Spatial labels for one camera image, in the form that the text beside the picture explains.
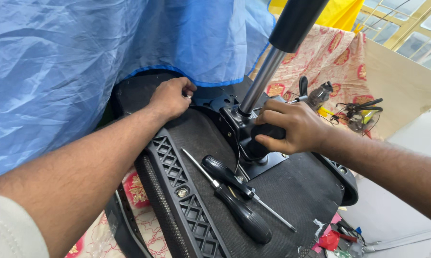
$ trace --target screw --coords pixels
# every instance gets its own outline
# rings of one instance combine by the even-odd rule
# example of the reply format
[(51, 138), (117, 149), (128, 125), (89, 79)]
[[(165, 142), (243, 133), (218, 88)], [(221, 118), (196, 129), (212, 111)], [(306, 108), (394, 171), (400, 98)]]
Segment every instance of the screw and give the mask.
[(177, 196), (178, 197), (184, 197), (187, 195), (187, 190), (185, 188), (182, 188), (180, 190), (177, 191)]

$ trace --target black fabric seat bottom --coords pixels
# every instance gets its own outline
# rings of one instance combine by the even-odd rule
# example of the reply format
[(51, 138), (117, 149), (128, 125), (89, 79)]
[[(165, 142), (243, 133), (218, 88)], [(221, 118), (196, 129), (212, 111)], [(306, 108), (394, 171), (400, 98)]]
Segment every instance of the black fabric seat bottom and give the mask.
[[(166, 124), (178, 149), (184, 148), (197, 161), (211, 154), (234, 170), (236, 156), (217, 127), (201, 112), (187, 110), (180, 118)], [(190, 173), (209, 213), (233, 258), (304, 257), (316, 243), (319, 226), (323, 233), (341, 203), (340, 181), (311, 153), (298, 153), (248, 182), (261, 200), (291, 223), (294, 233), (258, 203), (247, 204), (270, 225), (273, 238), (266, 245), (256, 244), (238, 226), (228, 208), (213, 195), (203, 174), (184, 156)]]

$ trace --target forearm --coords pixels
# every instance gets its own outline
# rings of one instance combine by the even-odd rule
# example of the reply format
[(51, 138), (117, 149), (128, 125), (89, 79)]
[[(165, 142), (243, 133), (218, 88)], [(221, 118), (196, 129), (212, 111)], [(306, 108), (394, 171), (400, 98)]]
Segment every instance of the forearm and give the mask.
[(146, 107), (1, 176), (0, 195), (23, 206), (50, 255), (63, 257), (165, 122)]
[(318, 152), (374, 181), (431, 219), (431, 158), (331, 128)]

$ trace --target blue plastic sheet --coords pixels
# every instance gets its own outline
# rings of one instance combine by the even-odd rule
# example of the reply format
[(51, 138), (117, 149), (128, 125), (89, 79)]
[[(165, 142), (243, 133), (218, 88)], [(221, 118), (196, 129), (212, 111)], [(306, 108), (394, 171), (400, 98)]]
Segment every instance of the blue plastic sheet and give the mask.
[(0, 175), (86, 135), (113, 85), (153, 68), (240, 82), (274, 26), (265, 0), (0, 0)]

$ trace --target white shirt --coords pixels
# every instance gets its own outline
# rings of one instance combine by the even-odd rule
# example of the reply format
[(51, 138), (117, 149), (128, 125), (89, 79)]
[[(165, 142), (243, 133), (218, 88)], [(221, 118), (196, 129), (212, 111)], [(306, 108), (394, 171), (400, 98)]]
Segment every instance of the white shirt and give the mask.
[(0, 196), (0, 258), (49, 258), (45, 240), (29, 214)]

